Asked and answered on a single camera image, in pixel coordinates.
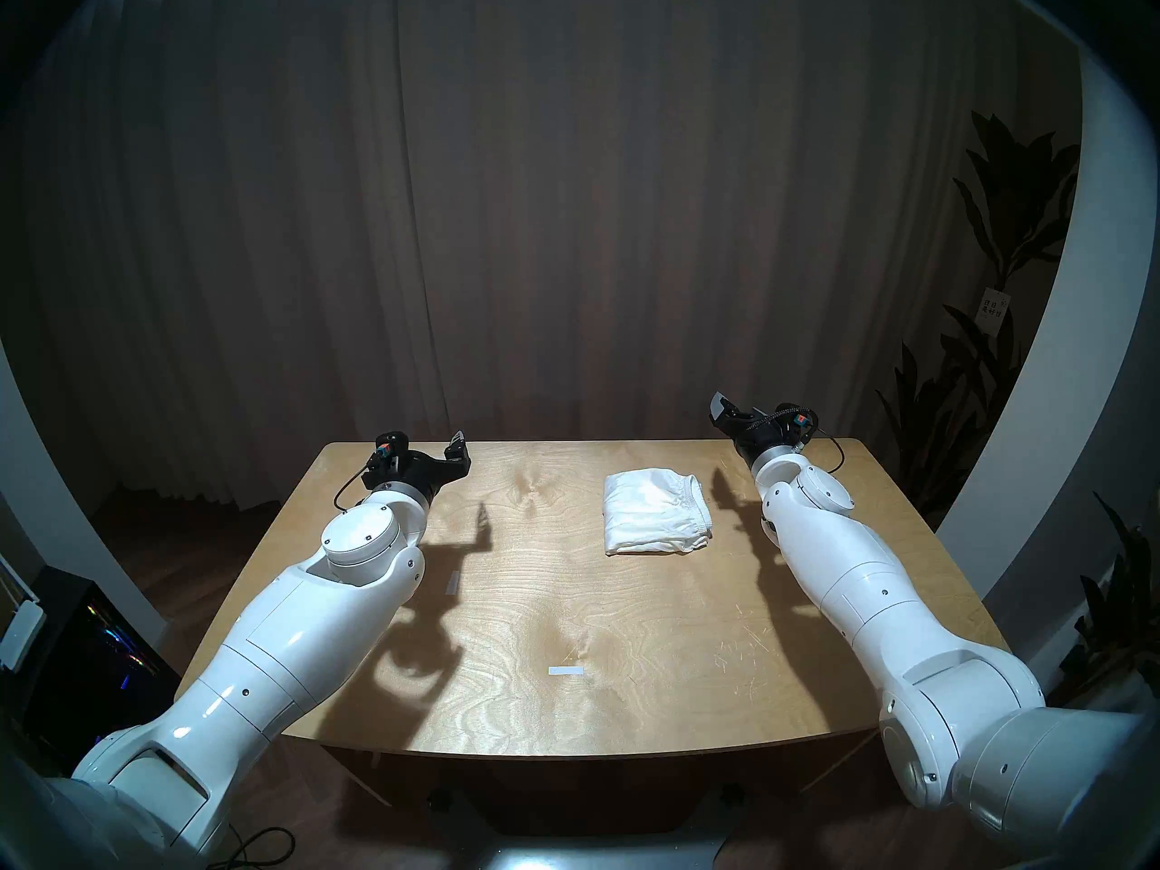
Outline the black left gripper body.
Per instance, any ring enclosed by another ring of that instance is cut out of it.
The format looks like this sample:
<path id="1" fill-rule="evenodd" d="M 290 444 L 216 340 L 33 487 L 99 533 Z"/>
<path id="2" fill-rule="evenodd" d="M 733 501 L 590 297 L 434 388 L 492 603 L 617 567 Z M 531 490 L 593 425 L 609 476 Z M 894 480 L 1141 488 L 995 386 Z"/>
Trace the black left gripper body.
<path id="1" fill-rule="evenodd" d="M 411 448 L 408 452 L 391 452 L 391 432 L 375 438 L 375 449 L 362 471 L 368 492 L 386 490 L 387 485 L 405 485 L 432 503 L 438 491 L 465 478 L 471 467 L 470 454 L 443 454 L 438 459 Z"/>

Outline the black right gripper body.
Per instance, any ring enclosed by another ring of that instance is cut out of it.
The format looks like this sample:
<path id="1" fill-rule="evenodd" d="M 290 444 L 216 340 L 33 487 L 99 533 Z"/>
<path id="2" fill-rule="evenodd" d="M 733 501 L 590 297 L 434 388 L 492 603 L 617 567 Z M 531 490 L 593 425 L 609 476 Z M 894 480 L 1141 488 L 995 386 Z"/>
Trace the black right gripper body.
<path id="1" fill-rule="evenodd" d="M 746 422 L 723 427 L 723 434 L 731 440 L 751 470 L 769 450 L 800 451 L 819 427 L 814 409 L 797 404 L 780 404 L 771 413 L 757 408 L 739 409 L 746 413 Z"/>

